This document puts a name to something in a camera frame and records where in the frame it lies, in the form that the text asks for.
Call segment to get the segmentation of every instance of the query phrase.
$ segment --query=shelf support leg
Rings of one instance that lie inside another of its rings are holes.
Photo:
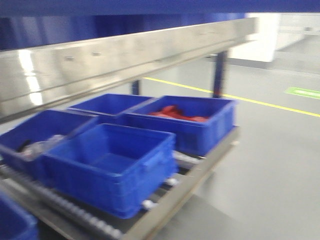
[[[213,78],[213,98],[221,98],[223,94],[225,68],[227,64],[228,51],[219,52],[216,56],[215,71]]]
[[[131,84],[131,92],[133,95],[140,95],[140,80],[136,80]]]

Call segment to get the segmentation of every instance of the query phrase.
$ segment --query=yellow floor line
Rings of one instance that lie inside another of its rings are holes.
[[[174,85],[174,86],[182,87],[182,88],[186,88],[186,89],[192,89],[192,90],[196,90],[196,91],[200,91],[200,92],[204,92],[204,93],[212,93],[211,90],[207,90],[207,89],[203,89],[203,88],[199,88],[199,87],[195,87],[195,86],[184,85],[184,84],[180,84],[180,83],[176,83],[176,82],[172,82],[172,81],[166,81],[166,80],[161,80],[161,79],[152,78],[152,77],[144,77],[144,79],[152,80],[152,81],[160,82],[160,83],[164,83],[164,84],[170,84],[170,85]],[[275,104],[271,104],[271,103],[267,103],[267,102],[263,102],[263,101],[257,101],[257,100],[253,100],[253,99],[249,99],[249,98],[245,98],[245,97],[241,97],[241,96],[234,96],[234,95],[230,95],[230,94],[223,94],[223,96],[226,98],[237,99],[237,100],[241,100],[241,101],[245,101],[245,102],[249,102],[249,103],[253,103],[253,104],[264,105],[264,106],[268,106],[268,107],[272,107],[272,108],[276,108],[276,109],[287,110],[287,111],[291,111],[291,112],[295,112],[295,113],[299,113],[299,114],[305,114],[305,115],[320,118],[320,114],[309,112],[309,111],[303,111],[303,110],[290,108],[290,107],[286,107],[286,106],[275,105]]]

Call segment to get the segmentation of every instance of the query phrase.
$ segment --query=plastic crate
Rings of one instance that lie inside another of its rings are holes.
[[[0,155],[9,166],[30,175],[35,180],[45,182],[46,176],[39,157],[30,160],[18,153],[18,148],[26,140],[32,144],[46,141],[53,135],[72,137],[97,123],[98,118],[95,116],[45,110],[0,135]]]
[[[98,115],[101,123],[123,125],[125,113],[150,99],[148,96],[107,93],[72,105],[68,110]]]
[[[37,220],[0,191],[0,240],[37,240]]]
[[[234,126],[234,100],[220,98],[163,96],[126,115],[132,127],[176,134],[176,150],[204,156]],[[177,105],[185,116],[209,117],[206,122],[148,115],[163,107]]]
[[[177,171],[169,132],[101,124],[42,156],[54,187],[127,219]]]

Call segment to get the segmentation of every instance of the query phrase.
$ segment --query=red cloth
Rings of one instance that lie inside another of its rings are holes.
[[[184,116],[183,111],[181,109],[178,109],[176,105],[165,106],[161,109],[161,111],[150,112],[149,115],[171,119],[182,119],[200,123],[207,121],[209,118],[207,116]]]

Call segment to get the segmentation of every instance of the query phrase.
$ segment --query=blue shelf frame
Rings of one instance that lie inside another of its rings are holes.
[[[0,17],[184,13],[315,13],[318,0],[0,0]]]

